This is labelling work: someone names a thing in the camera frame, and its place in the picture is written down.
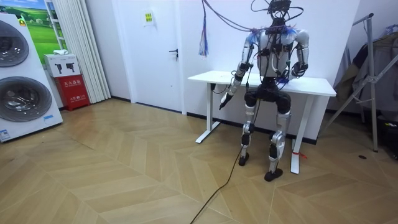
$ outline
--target green landscape poster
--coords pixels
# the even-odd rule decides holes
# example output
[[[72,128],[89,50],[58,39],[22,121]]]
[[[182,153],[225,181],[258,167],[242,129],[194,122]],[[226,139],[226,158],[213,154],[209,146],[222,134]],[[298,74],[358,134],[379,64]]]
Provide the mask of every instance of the green landscape poster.
[[[60,48],[44,0],[0,0],[0,6],[5,8],[6,13],[22,16],[25,19],[42,64],[44,64],[44,54],[52,54],[53,50]]]

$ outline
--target herringbone floor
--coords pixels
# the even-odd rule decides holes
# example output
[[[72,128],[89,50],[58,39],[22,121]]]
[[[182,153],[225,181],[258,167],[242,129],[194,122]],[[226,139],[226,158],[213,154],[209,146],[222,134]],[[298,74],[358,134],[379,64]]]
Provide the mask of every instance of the herringbone floor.
[[[0,223],[187,224],[240,150],[240,128],[221,125],[197,144],[204,120],[118,100],[62,115],[0,145]],[[371,152],[363,129],[341,117],[316,146],[303,144],[299,175],[287,150],[271,183],[268,136],[255,133],[247,165],[197,223],[398,223],[398,165]]]

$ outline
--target desk leg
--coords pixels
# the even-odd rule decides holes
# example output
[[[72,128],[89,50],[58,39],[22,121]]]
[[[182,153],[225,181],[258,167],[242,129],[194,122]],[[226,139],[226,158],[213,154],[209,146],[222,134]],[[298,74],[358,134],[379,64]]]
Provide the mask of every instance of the desk leg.
[[[217,128],[220,122],[213,123],[213,92],[211,90],[211,83],[207,83],[207,117],[206,117],[206,131],[196,140],[196,143],[201,143],[210,133]]]
[[[292,150],[292,163],[290,165],[290,171],[294,174],[299,174],[300,172],[300,146],[303,141],[305,128],[307,127],[307,122],[310,117],[311,107],[314,99],[314,95],[308,95],[305,102],[303,117],[300,122],[300,127],[298,128],[297,138],[293,139],[293,150]]]

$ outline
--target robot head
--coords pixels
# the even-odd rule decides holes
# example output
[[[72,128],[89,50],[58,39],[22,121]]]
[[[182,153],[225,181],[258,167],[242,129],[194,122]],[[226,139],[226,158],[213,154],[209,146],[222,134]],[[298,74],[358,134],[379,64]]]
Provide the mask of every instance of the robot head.
[[[290,0],[271,0],[268,7],[268,14],[271,15],[273,26],[285,25],[285,16],[289,15]]]

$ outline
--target baseboard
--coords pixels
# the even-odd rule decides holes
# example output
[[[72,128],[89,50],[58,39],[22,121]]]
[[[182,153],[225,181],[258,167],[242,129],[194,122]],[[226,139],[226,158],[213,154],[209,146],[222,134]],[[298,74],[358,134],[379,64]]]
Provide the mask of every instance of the baseboard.
[[[326,112],[326,113],[335,114],[335,113],[337,112],[337,110],[326,109],[325,112]],[[347,115],[347,116],[353,116],[353,117],[356,117],[356,118],[360,118],[360,117],[361,117],[361,114],[360,114],[360,113],[354,113],[354,112],[342,111],[340,114],[342,114],[342,115]]]
[[[152,107],[152,108],[157,108],[157,109],[161,109],[161,110],[167,110],[167,111],[171,111],[171,112],[174,112],[174,113],[180,113],[180,114],[182,114],[181,111],[171,110],[171,109],[167,109],[167,108],[163,108],[163,107],[159,107],[159,106],[148,105],[148,104],[146,104],[146,103],[139,103],[139,102],[137,102],[137,104],[143,105],[143,106],[150,106],[150,107]]]
[[[118,96],[111,96],[111,98],[131,103],[131,100],[126,99],[126,98],[122,98],[122,97],[118,97]]]
[[[187,116],[191,116],[191,117],[194,117],[194,118],[200,118],[200,119],[206,119],[206,116],[204,116],[204,115],[190,113],[190,112],[187,112]],[[233,122],[233,121],[227,121],[227,120],[224,120],[224,119],[213,118],[213,121],[219,121],[219,122],[221,122],[223,124],[231,125],[231,126],[238,127],[238,128],[242,128],[243,127],[243,124],[241,124],[241,123],[237,123],[237,122]],[[270,133],[274,132],[273,130],[264,129],[264,128],[258,128],[258,127],[255,127],[254,130],[256,132],[265,133],[265,134],[270,134]],[[297,136],[293,135],[293,134],[287,134],[286,137],[289,138],[289,139],[295,139]],[[308,144],[316,145],[317,141],[318,141],[317,139],[303,138],[303,142],[308,143]]]

